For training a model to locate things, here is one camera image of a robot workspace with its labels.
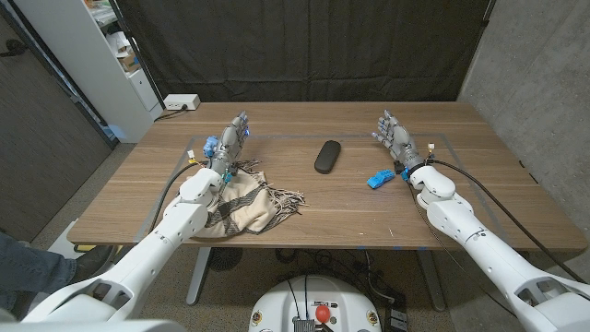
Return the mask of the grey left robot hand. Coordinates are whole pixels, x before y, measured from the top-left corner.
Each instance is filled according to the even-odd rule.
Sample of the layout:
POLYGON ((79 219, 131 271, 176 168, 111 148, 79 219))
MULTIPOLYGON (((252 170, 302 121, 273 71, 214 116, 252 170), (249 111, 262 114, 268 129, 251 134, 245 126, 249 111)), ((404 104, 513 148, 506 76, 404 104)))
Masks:
POLYGON ((248 136, 248 116, 246 111, 241 111, 223 130, 210 160, 209 168, 222 177, 231 172, 240 157, 243 144, 248 136))

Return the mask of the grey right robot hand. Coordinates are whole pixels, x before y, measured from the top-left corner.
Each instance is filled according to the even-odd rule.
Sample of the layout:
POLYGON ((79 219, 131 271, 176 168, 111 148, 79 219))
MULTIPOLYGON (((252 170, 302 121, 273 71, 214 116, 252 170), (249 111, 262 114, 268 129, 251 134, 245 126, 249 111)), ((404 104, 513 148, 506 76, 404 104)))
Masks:
POLYGON ((384 110, 383 116, 378 119, 377 131, 372 133, 372 137, 389 150, 394 161, 409 170, 423 164, 414 139, 388 110, 384 110))

